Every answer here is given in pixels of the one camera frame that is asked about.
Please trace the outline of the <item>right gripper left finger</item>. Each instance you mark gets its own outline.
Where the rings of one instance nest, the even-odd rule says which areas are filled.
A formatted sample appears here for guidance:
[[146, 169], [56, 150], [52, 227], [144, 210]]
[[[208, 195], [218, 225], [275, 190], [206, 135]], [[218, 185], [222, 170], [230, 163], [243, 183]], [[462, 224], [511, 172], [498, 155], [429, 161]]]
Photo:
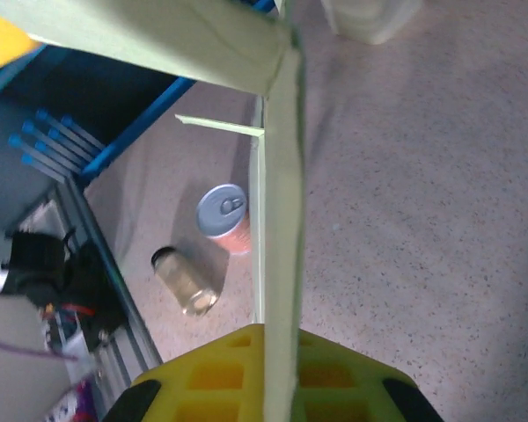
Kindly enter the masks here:
[[103, 422], [263, 422], [264, 326], [249, 324], [139, 375]]

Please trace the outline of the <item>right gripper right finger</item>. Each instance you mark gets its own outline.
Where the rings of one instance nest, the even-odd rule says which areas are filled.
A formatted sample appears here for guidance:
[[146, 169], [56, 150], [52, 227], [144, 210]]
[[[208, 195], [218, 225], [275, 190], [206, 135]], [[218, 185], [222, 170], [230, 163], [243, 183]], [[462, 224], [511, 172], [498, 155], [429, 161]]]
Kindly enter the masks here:
[[297, 422], [443, 422], [411, 377], [299, 332]]

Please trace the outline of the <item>green paper box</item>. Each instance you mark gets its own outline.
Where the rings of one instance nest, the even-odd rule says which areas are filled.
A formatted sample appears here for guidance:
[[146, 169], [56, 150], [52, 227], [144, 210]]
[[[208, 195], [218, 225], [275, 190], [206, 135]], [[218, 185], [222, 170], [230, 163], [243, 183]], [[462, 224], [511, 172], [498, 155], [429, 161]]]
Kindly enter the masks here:
[[263, 422], [290, 422], [304, 277], [304, 53], [295, 26], [236, 0], [0, 0], [31, 38], [265, 99], [257, 181]]

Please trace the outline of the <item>glass jar with black lid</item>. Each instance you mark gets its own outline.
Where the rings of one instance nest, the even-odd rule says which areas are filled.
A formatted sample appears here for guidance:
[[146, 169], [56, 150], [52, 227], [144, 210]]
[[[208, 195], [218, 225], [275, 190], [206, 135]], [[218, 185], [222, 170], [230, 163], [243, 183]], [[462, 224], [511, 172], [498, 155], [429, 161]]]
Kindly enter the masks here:
[[201, 317], [216, 304], [218, 293], [175, 247], [156, 250], [150, 263], [155, 276], [172, 292], [184, 315]]

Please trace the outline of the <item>purple candy bag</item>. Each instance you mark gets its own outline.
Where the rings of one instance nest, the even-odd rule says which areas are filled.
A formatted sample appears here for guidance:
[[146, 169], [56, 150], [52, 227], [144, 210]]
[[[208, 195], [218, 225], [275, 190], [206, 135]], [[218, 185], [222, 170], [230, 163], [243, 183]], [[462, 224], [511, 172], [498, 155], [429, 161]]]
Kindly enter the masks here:
[[102, 422], [106, 403], [97, 378], [75, 384], [39, 422]]

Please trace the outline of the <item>pink can with pull tab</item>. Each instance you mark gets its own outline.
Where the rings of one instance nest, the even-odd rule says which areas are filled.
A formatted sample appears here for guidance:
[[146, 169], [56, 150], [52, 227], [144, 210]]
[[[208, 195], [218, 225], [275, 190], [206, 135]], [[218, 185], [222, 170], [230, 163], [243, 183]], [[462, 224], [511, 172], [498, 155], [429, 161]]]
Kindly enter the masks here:
[[198, 230], [231, 255], [251, 250], [248, 200], [240, 186], [215, 186], [196, 207]]

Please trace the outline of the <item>cream knife block orange top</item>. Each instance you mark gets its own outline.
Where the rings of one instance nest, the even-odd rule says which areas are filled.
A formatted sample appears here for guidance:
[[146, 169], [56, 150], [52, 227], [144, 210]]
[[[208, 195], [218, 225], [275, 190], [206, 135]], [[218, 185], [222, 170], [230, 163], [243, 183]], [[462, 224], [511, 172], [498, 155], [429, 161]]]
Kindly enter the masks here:
[[321, 0], [331, 30], [368, 45], [387, 42], [421, 9], [422, 0]]

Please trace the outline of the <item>aluminium table rail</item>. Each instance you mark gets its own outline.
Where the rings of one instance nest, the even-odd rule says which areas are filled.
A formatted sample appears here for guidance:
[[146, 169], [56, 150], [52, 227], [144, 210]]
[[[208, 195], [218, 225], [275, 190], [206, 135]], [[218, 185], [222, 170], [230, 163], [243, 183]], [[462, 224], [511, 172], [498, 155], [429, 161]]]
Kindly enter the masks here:
[[104, 403], [111, 404], [136, 377], [161, 364], [162, 360], [95, 216], [72, 178], [55, 186], [55, 202], [62, 228], [76, 231], [71, 244], [76, 246], [92, 241], [98, 247], [107, 278], [127, 316], [127, 322], [111, 334], [96, 352], [99, 361], [97, 385]]

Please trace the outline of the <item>side rail with blue trim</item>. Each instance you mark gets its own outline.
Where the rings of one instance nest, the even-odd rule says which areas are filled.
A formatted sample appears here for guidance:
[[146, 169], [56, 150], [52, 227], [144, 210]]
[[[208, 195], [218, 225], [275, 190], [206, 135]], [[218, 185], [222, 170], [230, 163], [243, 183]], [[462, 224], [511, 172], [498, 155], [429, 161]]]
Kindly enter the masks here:
[[194, 84], [195, 80], [177, 77], [128, 127], [85, 166], [78, 177], [78, 186], [87, 187]]

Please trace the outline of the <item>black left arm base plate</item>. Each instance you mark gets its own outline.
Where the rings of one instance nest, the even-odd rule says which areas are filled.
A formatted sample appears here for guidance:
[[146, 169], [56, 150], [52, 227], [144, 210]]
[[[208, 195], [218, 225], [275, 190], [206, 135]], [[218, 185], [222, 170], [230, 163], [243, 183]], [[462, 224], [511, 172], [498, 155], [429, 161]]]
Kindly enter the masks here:
[[104, 344], [127, 322], [99, 249], [92, 241], [76, 249], [76, 234], [64, 237], [42, 232], [15, 231], [11, 255], [1, 264], [7, 277], [2, 296], [24, 296], [38, 309], [69, 312], [80, 323], [90, 352]]

